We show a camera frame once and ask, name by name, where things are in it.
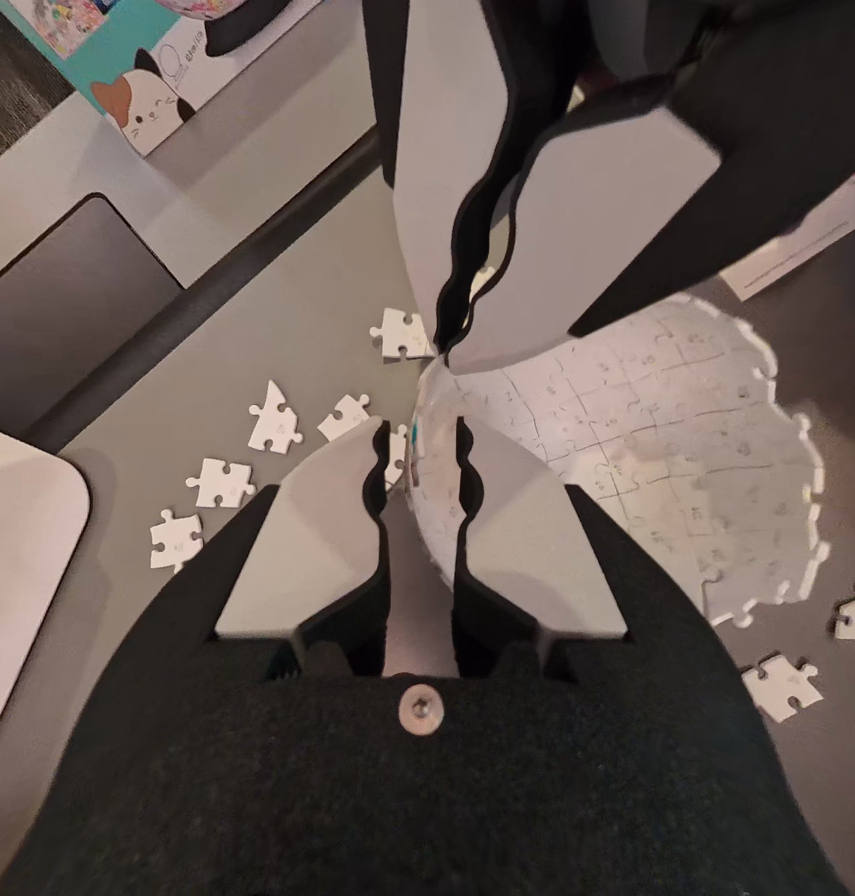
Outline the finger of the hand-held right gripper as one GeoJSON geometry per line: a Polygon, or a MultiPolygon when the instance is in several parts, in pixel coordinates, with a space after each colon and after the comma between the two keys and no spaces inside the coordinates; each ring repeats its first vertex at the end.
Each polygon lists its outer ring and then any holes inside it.
{"type": "Polygon", "coordinates": [[[467,302],[474,276],[453,236],[489,235],[488,224],[462,223],[461,210],[490,172],[510,98],[500,51],[525,13],[526,2],[410,2],[392,201],[417,308],[438,348],[441,291],[463,283],[467,302]]]}
{"type": "Polygon", "coordinates": [[[545,140],[516,190],[498,278],[448,351],[451,373],[494,371],[565,342],[719,166],[668,106],[545,140]]]}

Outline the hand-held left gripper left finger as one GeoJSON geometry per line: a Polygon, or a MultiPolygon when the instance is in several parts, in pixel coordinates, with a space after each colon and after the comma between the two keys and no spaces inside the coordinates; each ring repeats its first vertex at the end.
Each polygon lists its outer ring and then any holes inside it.
{"type": "Polygon", "coordinates": [[[300,462],[278,487],[216,622],[221,638],[298,643],[387,571],[389,423],[370,418],[300,462]]]}

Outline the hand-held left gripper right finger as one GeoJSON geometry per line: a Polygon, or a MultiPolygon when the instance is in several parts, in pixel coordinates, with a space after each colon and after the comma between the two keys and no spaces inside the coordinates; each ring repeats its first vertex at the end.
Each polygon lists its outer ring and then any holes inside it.
{"type": "Polygon", "coordinates": [[[457,420],[456,595],[481,609],[462,625],[484,643],[618,639],[626,623],[564,483],[536,455],[477,417],[457,420]]]}

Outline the puzzle pieces group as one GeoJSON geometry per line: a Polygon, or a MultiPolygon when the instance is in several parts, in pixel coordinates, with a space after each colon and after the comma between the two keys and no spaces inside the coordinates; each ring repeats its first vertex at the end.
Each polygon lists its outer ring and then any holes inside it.
{"type": "MultiPolygon", "coordinates": [[[[418,313],[384,308],[381,325],[372,327],[369,333],[373,340],[380,342],[385,361],[435,356],[433,343],[418,313]]],[[[368,420],[369,405],[370,398],[365,394],[358,398],[346,394],[317,429],[326,440],[336,440],[368,420]]],[[[304,441],[305,437],[299,431],[298,414],[291,409],[282,389],[273,380],[268,381],[264,403],[252,405],[248,411],[256,419],[247,442],[249,449],[286,455],[291,445],[304,441]]],[[[403,424],[390,432],[389,462],[384,472],[386,491],[392,490],[402,476],[408,433],[403,424]]],[[[186,485],[196,491],[196,508],[234,510],[240,507],[242,499],[254,495],[256,488],[252,475],[250,465],[208,457],[202,460],[200,473],[187,478],[186,485]]],[[[162,510],[160,516],[161,522],[150,529],[150,566],[177,573],[202,550],[202,521],[196,513],[178,517],[171,509],[162,510]]]]}

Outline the partly built white puzzle ball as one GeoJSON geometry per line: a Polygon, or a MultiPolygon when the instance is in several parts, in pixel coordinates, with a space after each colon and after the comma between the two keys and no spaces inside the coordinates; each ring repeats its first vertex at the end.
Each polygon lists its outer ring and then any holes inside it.
{"type": "Polygon", "coordinates": [[[687,295],[521,363],[419,381],[407,491],[452,584],[455,420],[472,415],[581,487],[713,625],[808,599],[829,544],[811,421],[777,402],[778,362],[744,320],[687,295]]]}

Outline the colourful puzzle ball box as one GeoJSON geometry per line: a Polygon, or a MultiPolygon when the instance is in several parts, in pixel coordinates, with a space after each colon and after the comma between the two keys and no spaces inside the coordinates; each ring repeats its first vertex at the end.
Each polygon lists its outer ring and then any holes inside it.
{"type": "Polygon", "coordinates": [[[4,1],[0,12],[146,157],[316,1],[4,1]]]}

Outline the printed instruction leaflet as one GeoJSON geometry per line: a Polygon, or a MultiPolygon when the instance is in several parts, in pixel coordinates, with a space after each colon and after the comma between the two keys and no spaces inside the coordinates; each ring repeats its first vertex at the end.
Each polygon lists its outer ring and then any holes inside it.
{"type": "Polygon", "coordinates": [[[855,230],[855,173],[784,234],[720,272],[746,301],[855,230]]]}

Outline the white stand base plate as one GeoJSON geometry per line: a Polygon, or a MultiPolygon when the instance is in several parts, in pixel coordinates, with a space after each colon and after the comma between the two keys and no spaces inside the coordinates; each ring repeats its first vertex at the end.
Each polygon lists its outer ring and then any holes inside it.
{"type": "Polygon", "coordinates": [[[89,514],[74,465],[0,432],[0,719],[89,514]]]}

